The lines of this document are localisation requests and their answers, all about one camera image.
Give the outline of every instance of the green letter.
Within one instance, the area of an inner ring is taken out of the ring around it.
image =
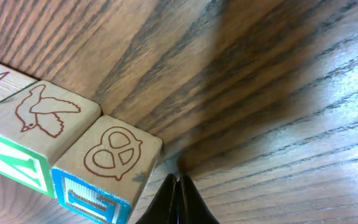
[[[25,172],[23,172],[23,171],[19,170],[18,168],[16,168],[16,166],[22,166],[22,167],[29,168],[29,169],[31,169],[32,171],[35,172],[36,171],[35,170],[35,164],[34,164],[34,161],[32,159],[29,159],[29,160],[25,161],[25,160],[22,160],[22,159],[13,158],[13,157],[10,157],[10,156],[0,154],[0,160],[5,162],[7,165],[12,167],[16,171],[18,171],[21,174],[25,175],[27,178],[29,178],[32,181],[34,181],[36,184],[38,184],[38,186],[41,186],[41,183],[40,183],[39,179],[36,179],[36,178],[33,179],[32,177],[27,175]]]

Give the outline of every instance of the black object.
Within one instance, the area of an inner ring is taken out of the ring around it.
[[[168,174],[137,224],[219,224],[188,175]]]

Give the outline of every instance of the dove engraving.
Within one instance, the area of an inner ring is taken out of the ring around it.
[[[43,97],[45,85],[33,87],[22,102],[17,106],[15,114],[23,123],[21,132],[35,127],[41,129],[50,137],[57,138],[64,129],[60,113],[80,113],[81,108],[73,102],[59,100],[54,97]]]

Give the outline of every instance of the wooden surface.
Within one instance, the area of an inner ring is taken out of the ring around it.
[[[165,142],[221,223],[358,223],[358,1],[0,0],[0,62]],[[89,223],[0,176],[0,223]]]

